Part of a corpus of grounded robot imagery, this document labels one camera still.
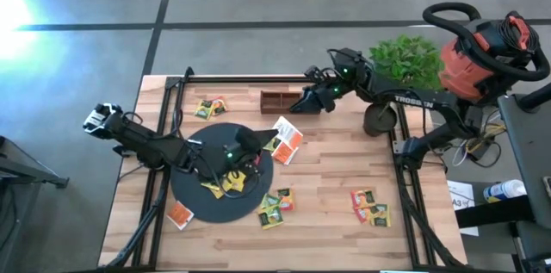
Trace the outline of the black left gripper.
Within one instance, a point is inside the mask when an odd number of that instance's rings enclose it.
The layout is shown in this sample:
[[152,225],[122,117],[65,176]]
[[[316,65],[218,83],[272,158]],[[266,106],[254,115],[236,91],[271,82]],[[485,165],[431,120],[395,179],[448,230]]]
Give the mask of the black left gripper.
[[241,171],[246,175],[258,175],[257,160],[266,145],[276,137],[276,129],[251,130],[240,127],[231,145],[215,146],[216,156],[220,158],[215,167],[216,176],[222,176],[230,171]]

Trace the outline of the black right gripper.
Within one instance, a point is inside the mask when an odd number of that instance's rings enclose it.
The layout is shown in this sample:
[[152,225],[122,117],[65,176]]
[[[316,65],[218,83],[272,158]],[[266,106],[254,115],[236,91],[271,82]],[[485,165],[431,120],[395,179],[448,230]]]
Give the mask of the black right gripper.
[[335,100],[340,98],[341,89],[335,84],[313,84],[305,88],[302,98],[289,108],[291,114],[318,115],[322,110],[327,113],[336,107]]

